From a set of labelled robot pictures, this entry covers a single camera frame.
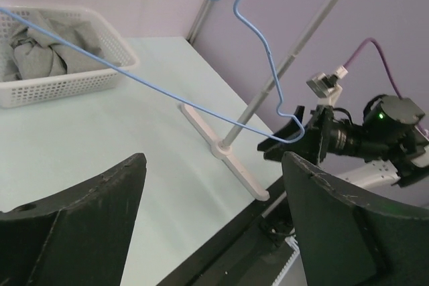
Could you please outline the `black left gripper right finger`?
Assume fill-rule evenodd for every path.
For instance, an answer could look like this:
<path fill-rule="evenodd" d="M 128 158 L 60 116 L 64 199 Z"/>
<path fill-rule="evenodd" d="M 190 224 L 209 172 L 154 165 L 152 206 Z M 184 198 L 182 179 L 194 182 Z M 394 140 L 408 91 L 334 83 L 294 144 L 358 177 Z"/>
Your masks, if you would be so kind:
<path fill-rule="evenodd" d="M 282 172 L 308 285 L 427 285 L 428 210 L 286 152 Z"/>

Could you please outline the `grey t shirt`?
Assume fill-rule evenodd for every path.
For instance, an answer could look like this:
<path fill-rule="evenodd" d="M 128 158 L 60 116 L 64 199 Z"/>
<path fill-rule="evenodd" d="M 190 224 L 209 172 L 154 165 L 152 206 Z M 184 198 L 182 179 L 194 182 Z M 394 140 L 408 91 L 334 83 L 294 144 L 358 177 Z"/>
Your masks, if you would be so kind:
<path fill-rule="evenodd" d="M 43 11 L 33 11 L 30 22 L 63 38 L 91 54 L 105 59 L 99 37 L 89 21 L 79 21 Z M 7 61 L 2 82 L 29 80 L 65 74 L 103 70 L 107 66 L 24 25 L 14 22 L 8 33 Z"/>

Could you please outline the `light blue plastic hanger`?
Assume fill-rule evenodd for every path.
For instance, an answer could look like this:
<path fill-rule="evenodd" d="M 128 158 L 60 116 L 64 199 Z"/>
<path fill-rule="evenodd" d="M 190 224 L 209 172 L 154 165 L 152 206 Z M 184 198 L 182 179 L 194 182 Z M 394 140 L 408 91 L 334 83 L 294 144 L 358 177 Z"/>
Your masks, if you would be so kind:
<path fill-rule="evenodd" d="M 1 12 L 4 13 L 4 14 L 6 14 L 6 15 L 8 15 L 8 16 L 10 16 L 11 18 L 13 18 L 14 20 L 20 22 L 21 24 L 24 24 L 24 25 L 26 25 L 26 26 L 28 26 L 28 27 L 30 27 L 30 28 L 38 31 L 38 32 L 40 32 L 40 33 L 48 36 L 49 38 L 52 38 L 53 40 L 56 40 L 57 42 L 60 42 L 62 45 L 65 45 L 65 46 L 73 49 L 74 51 L 76 51 L 76 52 L 78 52 L 80 54 L 85 55 L 86 57 L 90 58 L 91 60 L 99 62 L 99 63 L 107 66 L 108 68 L 111 68 L 114 71 L 116 71 L 116 72 L 118 72 L 118 73 L 120 73 L 120 74 L 122 74 L 122 75 L 124 75 L 124 76 L 126 76 L 126 77 L 128 77 L 128 78 L 130 78 L 130 79 L 132 79 L 132 80 L 134 80 L 134 81 L 136 81 L 136 82 L 138 82 L 138 83 L 146 86 L 146 87 L 149 87 L 149 88 L 151 88 L 151 89 L 153 89 L 153 90 L 155 90 L 155 91 L 157 91 L 157 92 L 159 92 L 159 93 L 161 93 L 163 95 L 166 95 L 166 96 L 168 96 L 170 98 L 173 98 L 173 99 L 175 99 L 175 100 L 177 100 L 179 102 L 182 102 L 182 103 L 187 104 L 187 105 L 189 105 L 191 107 L 194 107 L 194 108 L 196 108 L 196 109 L 198 109 L 198 110 L 200 110 L 200 111 L 202 111 L 202 112 L 204 112 L 206 114 L 209 114 L 209 115 L 211 115 L 211 116 L 213 116 L 215 118 L 218 118 L 218 119 L 220 119 L 222 121 L 228 122 L 228 123 L 230 123 L 230 124 L 232 124 L 234 126 L 238 126 L 241 129 L 246 129 L 248 131 L 257 133 L 258 135 L 263 135 L 264 137 L 267 137 L 268 139 L 273 139 L 275 141 L 278 141 L 280 143 L 285 143 L 285 144 L 295 143 L 295 142 L 301 140 L 301 138 L 303 138 L 303 136 L 306 134 L 305 128 L 304 128 L 302 122 L 299 121 L 298 118 L 295 115 L 285 114 L 285 113 L 281 112 L 280 109 L 281 109 L 281 106 L 284 103 L 284 95 L 283 95 L 283 92 L 282 92 L 282 89 L 281 89 L 281 86 L 280 86 L 279 77 L 277 75 L 277 72 L 276 72 L 276 69 L 275 69 L 275 66 L 274 66 L 273 57 L 272 57 L 272 54 L 271 54 L 271 49 L 270 49 L 269 44 L 268 44 L 266 38 L 264 37 L 264 35 L 249 20 L 247 20 L 244 16 L 242 16 L 241 13 L 239 12 L 239 3 L 240 3 L 240 1 L 241 0 L 235 0 L 235 2 L 233 4 L 233 13 L 234 13 L 235 17 L 241 23 L 243 23 L 246 27 L 248 27 L 259 38 L 259 40 L 261 41 L 261 43 L 262 43 L 262 45 L 264 47 L 264 50 L 265 50 L 265 53 L 266 53 L 266 56 L 267 56 L 267 60 L 269 62 L 269 67 L 271 68 L 271 75 L 273 77 L 273 82 L 274 82 L 275 88 L 276 88 L 276 90 L 278 92 L 279 102 L 278 102 L 278 105 L 277 105 L 275 111 L 281 117 L 292 119 L 293 122 L 295 122 L 295 124 L 299 128 L 299 134 L 297 136 L 295 136 L 291 140 L 285 140 L 285 139 L 281 139 L 279 137 L 276 137 L 274 135 L 269 135 L 269 134 L 264 133 L 264 132 L 262 132 L 260 130 L 257 130 L 257 129 L 254 129 L 252 127 L 249 127 L 249 126 L 245 125 L 244 123 L 240 123 L 239 121 L 234 121 L 232 119 L 228 119 L 228 118 L 226 118 L 226 117 L 224 117 L 224 116 L 222 116 L 222 115 L 220 115 L 218 113 L 215 113 L 215 112 L 210 111 L 210 110 L 208 110 L 208 109 L 206 109 L 206 108 L 204 108 L 202 106 L 194 104 L 194 103 L 190 102 L 189 100 L 186 100 L 186 99 L 184 99 L 182 97 L 179 97 L 179 96 L 177 96 L 177 95 L 175 95 L 175 94 L 173 94 L 171 92 L 168 92 L 167 90 L 164 90 L 163 88 L 160 88 L 159 86 L 156 86 L 155 84 L 147 82 L 146 80 L 144 80 L 144 79 L 142 79 L 142 78 L 140 78 L 140 77 L 138 77 L 138 76 L 136 76 L 134 74 L 131 74 L 131 73 L 129 73 L 129 72 L 127 72 L 127 71 L 125 71 L 125 70 L 117 67 L 116 65 L 114 65 L 114 64 L 112 64 L 112 63 L 110 63 L 110 62 L 108 62 L 108 61 L 106 61 L 106 60 L 104 60 L 104 59 L 102 59 L 102 58 L 94 55 L 94 54 L 89 53 L 88 51 L 86 51 L 86 50 L 84 50 L 84 49 L 82 49 L 82 48 L 80 48 L 78 46 L 75 46 L 74 44 L 72 44 L 72 43 L 64 40 L 63 38 L 61 38 L 61 37 L 59 37 L 59 36 L 57 36 L 57 35 L 49 32 L 49 31 L 43 29 L 42 27 L 40 27 L 40 26 L 38 26 L 38 25 L 36 25 L 36 24 L 34 24 L 34 23 L 32 23 L 32 22 L 30 22 L 30 21 L 22 18 L 18 14 L 12 13 L 10 10 L 8 10 L 8 9 L 6 9 L 4 7 L 1 8 Z"/>

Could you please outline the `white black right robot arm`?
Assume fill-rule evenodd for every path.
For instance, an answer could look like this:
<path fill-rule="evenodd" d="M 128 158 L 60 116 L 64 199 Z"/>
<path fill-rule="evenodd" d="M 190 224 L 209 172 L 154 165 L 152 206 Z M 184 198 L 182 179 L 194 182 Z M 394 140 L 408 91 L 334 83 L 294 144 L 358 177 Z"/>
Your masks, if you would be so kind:
<path fill-rule="evenodd" d="M 355 124 L 348 110 L 318 104 L 311 111 L 305 134 L 299 141 L 298 126 L 290 121 L 273 138 L 257 146 L 266 160 L 279 162 L 293 152 L 314 165 L 331 153 L 388 161 L 395 167 L 402 188 L 428 177 L 428 138 L 418 129 L 424 111 L 410 98 L 380 94 L 363 110 L 363 122 Z"/>

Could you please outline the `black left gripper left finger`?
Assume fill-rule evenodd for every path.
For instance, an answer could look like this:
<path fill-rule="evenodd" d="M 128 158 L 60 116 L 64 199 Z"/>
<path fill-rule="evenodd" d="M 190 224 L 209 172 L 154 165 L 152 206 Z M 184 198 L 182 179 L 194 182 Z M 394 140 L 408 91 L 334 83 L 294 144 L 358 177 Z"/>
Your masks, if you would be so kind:
<path fill-rule="evenodd" d="M 2 285 L 120 285 L 147 159 L 1 213 Z"/>

